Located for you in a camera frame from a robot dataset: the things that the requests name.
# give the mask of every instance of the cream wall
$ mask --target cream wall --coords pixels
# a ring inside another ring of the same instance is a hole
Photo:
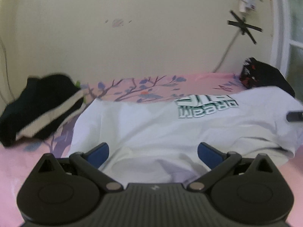
[[[258,44],[240,36],[220,71],[239,72],[250,56],[270,61],[271,4],[256,3],[247,23],[263,28],[251,30]],[[13,92],[28,75],[52,72],[82,82],[210,72],[237,31],[226,24],[237,8],[238,0],[2,0],[0,35]],[[123,26],[113,28],[115,19]]]
[[[0,0],[0,17],[4,14],[3,11],[4,9],[2,8],[2,2],[3,0]],[[0,28],[1,28],[1,33],[0,36],[2,36],[2,20],[0,19]],[[0,114],[3,112],[5,106],[7,105],[7,102],[11,102],[13,100],[12,96],[9,93],[8,85],[7,85],[7,80],[6,80],[6,69],[5,69],[5,54],[4,50],[1,47],[0,44],[0,91],[5,99],[5,101],[0,98]]]

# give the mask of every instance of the white window frame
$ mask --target white window frame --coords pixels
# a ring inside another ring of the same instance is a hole
[[[291,39],[290,8],[288,0],[273,0],[274,36],[270,64],[286,78],[289,68],[290,46],[303,49],[303,43]]]

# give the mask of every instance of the bed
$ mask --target bed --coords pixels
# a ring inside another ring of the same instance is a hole
[[[244,90],[235,74],[221,73],[129,78],[111,82],[100,81],[94,85],[82,83],[81,88],[85,92],[87,105],[95,98],[146,103],[173,101],[190,94],[228,95]],[[50,152],[57,158],[66,156],[77,118],[78,116],[69,120],[44,141],[21,140],[12,148],[0,147],[1,227],[17,227],[22,224],[23,219],[16,205],[16,196],[22,183],[42,154]],[[303,155],[303,149],[299,150],[298,156],[300,155]],[[296,183],[303,180],[301,177],[293,175],[294,173],[301,175],[299,170],[292,164],[292,160],[281,168],[295,194],[295,206],[288,219],[293,226],[300,226],[298,206],[300,206],[300,202],[303,202],[303,198],[296,188]]]

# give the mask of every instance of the white t-shirt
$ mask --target white t-shirt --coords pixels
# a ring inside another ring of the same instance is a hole
[[[197,155],[201,142],[285,163],[302,144],[303,124],[286,120],[298,110],[302,104],[277,87],[149,104],[96,99],[75,124],[69,154],[106,142],[110,155],[99,169],[124,186],[187,184],[209,171]]]

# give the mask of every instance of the green object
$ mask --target green object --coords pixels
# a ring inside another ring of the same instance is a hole
[[[76,82],[75,86],[81,88],[81,83],[79,80]],[[83,103],[86,104],[85,96],[83,97]]]

